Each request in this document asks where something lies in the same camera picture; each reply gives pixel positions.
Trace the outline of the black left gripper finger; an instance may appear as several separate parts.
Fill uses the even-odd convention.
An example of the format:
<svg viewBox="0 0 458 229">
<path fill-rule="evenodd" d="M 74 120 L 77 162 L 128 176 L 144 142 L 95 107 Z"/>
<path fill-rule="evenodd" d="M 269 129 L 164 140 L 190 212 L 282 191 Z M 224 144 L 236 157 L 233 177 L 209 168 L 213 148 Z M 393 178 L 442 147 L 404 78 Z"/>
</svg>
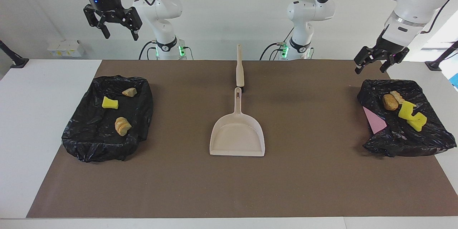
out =
<svg viewBox="0 0 458 229">
<path fill-rule="evenodd" d="M 374 57 L 374 52 L 376 50 L 373 48 L 369 48 L 364 46 L 361 50 L 357 53 L 354 58 L 354 62 L 356 64 L 355 73 L 360 74 L 362 70 L 368 64 L 373 64 L 377 59 Z"/>
<path fill-rule="evenodd" d="M 409 51 L 410 49 L 405 47 L 399 53 L 389 55 L 388 59 L 380 67 L 380 71 L 382 73 L 385 73 L 388 70 L 388 68 L 390 68 L 392 65 L 401 63 L 405 56 L 409 53 Z"/>
</svg>

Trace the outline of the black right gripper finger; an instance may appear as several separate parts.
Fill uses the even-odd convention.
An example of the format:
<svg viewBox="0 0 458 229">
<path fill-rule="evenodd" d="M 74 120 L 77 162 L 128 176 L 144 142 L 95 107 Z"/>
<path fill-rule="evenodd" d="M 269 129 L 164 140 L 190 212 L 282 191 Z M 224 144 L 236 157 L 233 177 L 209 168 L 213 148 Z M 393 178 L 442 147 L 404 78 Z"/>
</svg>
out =
<svg viewBox="0 0 458 229">
<path fill-rule="evenodd" d="M 138 32 L 142 27 L 142 20 L 140 15 L 138 14 L 135 7 L 131 7 L 129 9 L 125 9 L 125 18 L 127 23 L 127 28 L 130 30 L 133 40 L 138 40 L 139 35 Z"/>
<path fill-rule="evenodd" d="M 89 23 L 89 25 L 91 27 L 95 27 L 95 28 L 100 29 L 101 32 L 103 33 L 105 39 L 108 39 L 110 37 L 110 32 L 109 32 L 107 26 L 105 25 L 105 17 L 104 17 L 104 15 L 102 15 L 102 17 L 98 20 L 98 18 L 96 17 L 97 11 L 90 4 L 87 4 L 83 8 L 83 12 L 85 14 L 85 17 L 86 17 L 87 22 Z"/>
</svg>

